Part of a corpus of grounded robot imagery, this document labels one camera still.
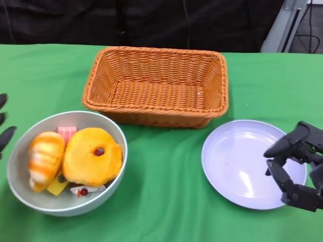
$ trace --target white plate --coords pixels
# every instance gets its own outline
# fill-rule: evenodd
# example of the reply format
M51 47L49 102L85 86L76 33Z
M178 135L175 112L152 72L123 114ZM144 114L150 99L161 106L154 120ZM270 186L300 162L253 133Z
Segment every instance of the white plate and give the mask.
M236 120L215 129L202 149L202 165L212 186L225 198L251 209L284 205L282 192L267 169L264 152L280 137L280 129L254 120ZM287 160L284 165L294 183L304 185L306 164Z

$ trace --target black backdrop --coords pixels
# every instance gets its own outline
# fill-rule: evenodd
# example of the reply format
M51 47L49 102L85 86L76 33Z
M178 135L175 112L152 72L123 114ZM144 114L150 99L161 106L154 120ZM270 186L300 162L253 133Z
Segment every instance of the black backdrop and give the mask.
M284 2L284 0L185 1L191 23L190 48L220 52L260 51ZM126 44L187 48L188 21L183 0L4 0L4 2L17 44ZM1 1L0 5L0 43L12 43Z

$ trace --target wicker basket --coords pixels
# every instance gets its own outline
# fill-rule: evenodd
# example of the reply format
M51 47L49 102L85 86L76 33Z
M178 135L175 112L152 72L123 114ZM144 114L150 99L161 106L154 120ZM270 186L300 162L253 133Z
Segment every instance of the wicker basket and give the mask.
M228 109L227 64L213 51L105 48L82 101L118 123L201 128Z

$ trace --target yellow cheese piece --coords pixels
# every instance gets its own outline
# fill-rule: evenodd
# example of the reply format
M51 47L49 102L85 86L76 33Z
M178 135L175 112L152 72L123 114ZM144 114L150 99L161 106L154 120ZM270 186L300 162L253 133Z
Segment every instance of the yellow cheese piece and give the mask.
M47 188L47 190L50 193L53 193L55 196L59 195L69 183L69 181L66 180L65 178L64 178L65 181L63 183L59 182L59 181L62 181L60 175L63 176L63 173L62 172L58 173L58 175L55 177L55 179Z

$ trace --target green tablecloth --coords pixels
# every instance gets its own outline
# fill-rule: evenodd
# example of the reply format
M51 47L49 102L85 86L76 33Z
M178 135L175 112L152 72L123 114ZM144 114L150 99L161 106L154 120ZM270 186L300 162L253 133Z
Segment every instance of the green tablecloth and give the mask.
M124 178L96 210L59 218L18 201L6 179L13 144L52 114L84 110L81 95L100 46L0 46L0 93L9 94L0 128L18 130L0 162L0 241L319 241L322 212L291 207L254 211L232 204L201 165L207 135L233 119L288 132L303 119L323 128L323 55L227 53L230 108L202 130L121 125L129 142Z

